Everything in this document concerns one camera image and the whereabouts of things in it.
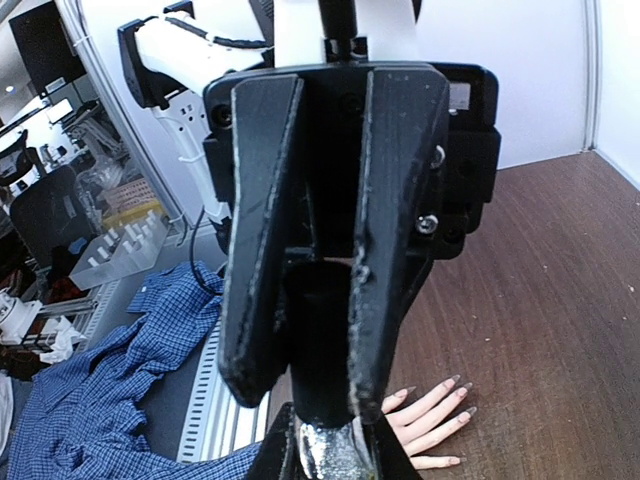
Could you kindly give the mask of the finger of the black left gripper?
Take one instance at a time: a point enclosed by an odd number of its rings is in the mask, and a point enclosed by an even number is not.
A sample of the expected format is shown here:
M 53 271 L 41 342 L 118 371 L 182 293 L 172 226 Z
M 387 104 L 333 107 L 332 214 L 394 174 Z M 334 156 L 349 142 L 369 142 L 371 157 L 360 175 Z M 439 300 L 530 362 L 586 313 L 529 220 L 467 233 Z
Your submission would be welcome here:
M 415 210 L 448 128 L 449 83 L 435 69 L 367 75 L 349 305 L 349 406 L 380 416 L 401 318 Z
M 286 367 L 274 315 L 303 97 L 297 75 L 248 79 L 231 91 L 235 202 L 218 366 L 247 408 L 260 404 Z

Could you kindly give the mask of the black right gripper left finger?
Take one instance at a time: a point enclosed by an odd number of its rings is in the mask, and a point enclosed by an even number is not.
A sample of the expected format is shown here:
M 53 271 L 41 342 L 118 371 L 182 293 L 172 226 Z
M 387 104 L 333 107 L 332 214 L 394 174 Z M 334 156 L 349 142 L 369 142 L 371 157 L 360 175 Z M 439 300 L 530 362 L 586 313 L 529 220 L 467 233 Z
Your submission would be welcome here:
M 296 438 L 296 414 L 292 402 L 283 404 L 261 443 L 247 480 L 304 479 Z

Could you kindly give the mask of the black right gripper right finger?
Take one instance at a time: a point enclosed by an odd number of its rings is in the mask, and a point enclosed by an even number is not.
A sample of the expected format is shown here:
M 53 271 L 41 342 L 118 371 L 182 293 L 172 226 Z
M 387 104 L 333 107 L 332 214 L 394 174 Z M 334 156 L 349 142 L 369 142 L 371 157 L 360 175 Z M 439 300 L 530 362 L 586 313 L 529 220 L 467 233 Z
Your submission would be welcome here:
M 364 434 L 376 479 L 421 480 L 384 415 L 375 424 L 365 425 Z

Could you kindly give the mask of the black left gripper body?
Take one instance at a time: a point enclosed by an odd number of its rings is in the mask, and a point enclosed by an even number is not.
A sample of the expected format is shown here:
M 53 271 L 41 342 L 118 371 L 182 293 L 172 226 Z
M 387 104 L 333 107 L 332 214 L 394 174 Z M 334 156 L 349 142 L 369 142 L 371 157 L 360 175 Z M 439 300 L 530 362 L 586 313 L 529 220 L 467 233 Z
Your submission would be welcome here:
M 231 91 L 260 77 L 297 75 L 304 82 L 298 154 L 289 182 L 289 230 L 279 279 L 305 258 L 352 257 L 359 191 L 367 75 L 373 69 L 435 69 L 449 83 L 448 128 L 431 158 L 406 251 L 400 310 L 406 309 L 438 260 L 458 256 L 493 195 L 501 137 L 498 82 L 476 66 L 361 62 L 231 73 L 204 93 L 211 132 L 205 142 L 215 187 L 235 202 Z

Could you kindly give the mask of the clear nail polish bottle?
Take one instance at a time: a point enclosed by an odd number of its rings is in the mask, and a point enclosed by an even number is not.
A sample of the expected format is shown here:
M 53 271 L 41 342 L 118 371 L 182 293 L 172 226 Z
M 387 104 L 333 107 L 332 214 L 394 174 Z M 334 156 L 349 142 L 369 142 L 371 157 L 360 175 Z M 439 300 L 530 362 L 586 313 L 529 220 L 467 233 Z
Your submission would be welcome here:
M 339 428 L 295 423 L 298 455 L 307 479 L 378 479 L 373 454 L 356 417 Z

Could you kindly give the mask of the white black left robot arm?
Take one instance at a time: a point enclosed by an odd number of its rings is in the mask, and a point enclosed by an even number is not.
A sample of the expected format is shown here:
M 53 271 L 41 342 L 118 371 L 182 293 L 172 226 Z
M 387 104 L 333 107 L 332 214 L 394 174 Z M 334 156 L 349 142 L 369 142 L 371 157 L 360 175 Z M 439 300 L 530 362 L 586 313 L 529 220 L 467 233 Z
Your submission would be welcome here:
M 375 422 L 403 316 L 491 200 L 497 78 L 425 61 L 419 11 L 277 1 L 245 40 L 180 3 L 118 31 L 141 107 L 202 99 L 209 132 L 187 157 L 204 201 L 231 210 L 219 369 L 244 406 L 290 372 L 302 421 Z

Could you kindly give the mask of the mannequin hand with painted nails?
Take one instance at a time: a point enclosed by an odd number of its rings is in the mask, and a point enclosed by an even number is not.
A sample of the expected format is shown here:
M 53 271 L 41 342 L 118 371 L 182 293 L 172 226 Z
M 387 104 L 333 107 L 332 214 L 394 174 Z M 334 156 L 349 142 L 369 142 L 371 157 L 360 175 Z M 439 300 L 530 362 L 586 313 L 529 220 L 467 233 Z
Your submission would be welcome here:
M 416 471 L 448 469 L 465 461 L 459 455 L 428 455 L 469 424 L 477 412 L 470 407 L 454 413 L 473 388 L 472 382 L 460 384 L 460 379 L 460 375 L 450 376 L 411 404 L 406 402 L 415 386 L 397 390 L 382 403 L 381 411 Z

